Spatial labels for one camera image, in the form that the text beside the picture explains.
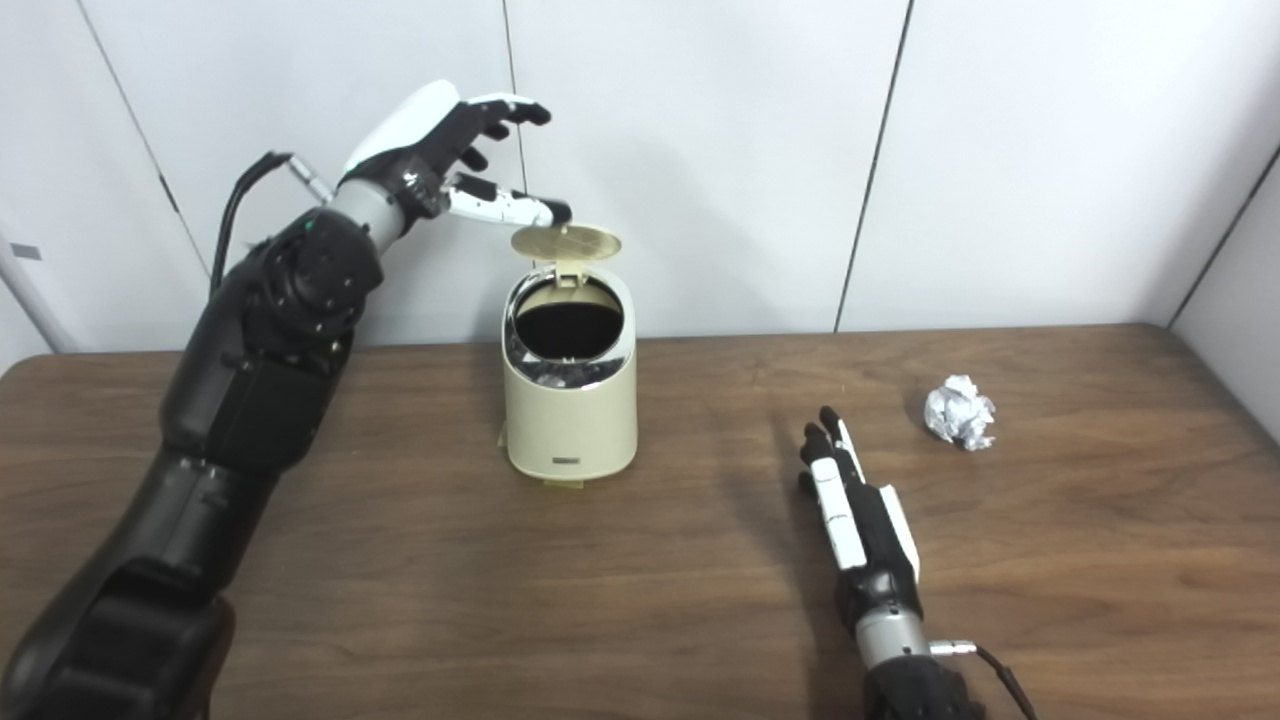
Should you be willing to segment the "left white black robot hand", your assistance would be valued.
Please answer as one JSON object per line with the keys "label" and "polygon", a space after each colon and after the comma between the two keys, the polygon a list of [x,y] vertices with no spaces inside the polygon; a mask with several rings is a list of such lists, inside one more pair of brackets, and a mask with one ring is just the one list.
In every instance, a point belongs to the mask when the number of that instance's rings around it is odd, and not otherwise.
{"label": "left white black robot hand", "polygon": [[479,176],[488,168],[475,147],[480,138],[500,141],[512,126],[549,122],[550,113],[529,97],[495,92],[463,99],[449,81],[434,81],[357,145],[335,196],[343,197],[348,184],[372,191],[399,211],[402,231],[445,214],[506,225],[567,225],[573,217],[567,202],[507,190]]}

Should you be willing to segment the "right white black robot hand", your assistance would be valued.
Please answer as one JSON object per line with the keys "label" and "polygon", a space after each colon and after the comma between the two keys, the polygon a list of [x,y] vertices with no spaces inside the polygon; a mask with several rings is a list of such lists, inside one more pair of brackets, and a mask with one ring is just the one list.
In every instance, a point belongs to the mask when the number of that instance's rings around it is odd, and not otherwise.
{"label": "right white black robot hand", "polygon": [[919,553],[897,491],[865,478],[844,419],[829,406],[804,427],[801,492],[818,507],[835,556],[837,616],[849,632],[876,612],[925,614]]}

